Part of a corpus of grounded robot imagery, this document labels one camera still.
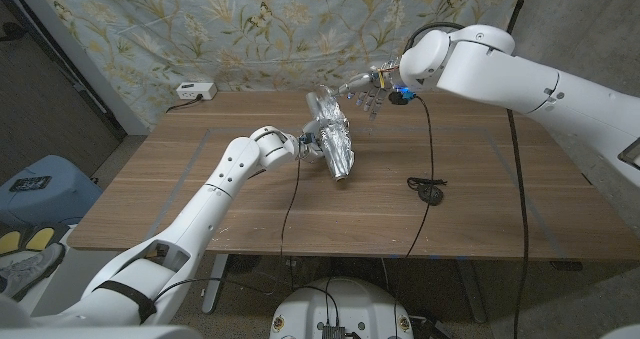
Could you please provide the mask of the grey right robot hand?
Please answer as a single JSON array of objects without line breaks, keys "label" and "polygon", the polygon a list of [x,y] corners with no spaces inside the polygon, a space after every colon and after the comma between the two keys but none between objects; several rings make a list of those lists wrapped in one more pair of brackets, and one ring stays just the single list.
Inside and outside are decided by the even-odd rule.
[{"label": "grey right robot hand", "polygon": [[383,64],[372,67],[366,72],[356,74],[334,93],[337,97],[355,98],[356,105],[369,114],[369,120],[374,121],[383,103],[393,92],[398,92],[404,86],[400,78],[398,64]]}]

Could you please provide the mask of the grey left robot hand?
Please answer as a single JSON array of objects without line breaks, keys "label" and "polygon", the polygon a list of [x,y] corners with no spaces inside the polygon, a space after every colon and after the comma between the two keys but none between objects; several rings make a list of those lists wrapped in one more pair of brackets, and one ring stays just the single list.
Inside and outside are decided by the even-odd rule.
[{"label": "grey left robot hand", "polygon": [[320,130],[327,123],[326,119],[311,120],[302,128],[302,134],[298,137],[300,160],[314,163],[320,159],[325,159]]}]

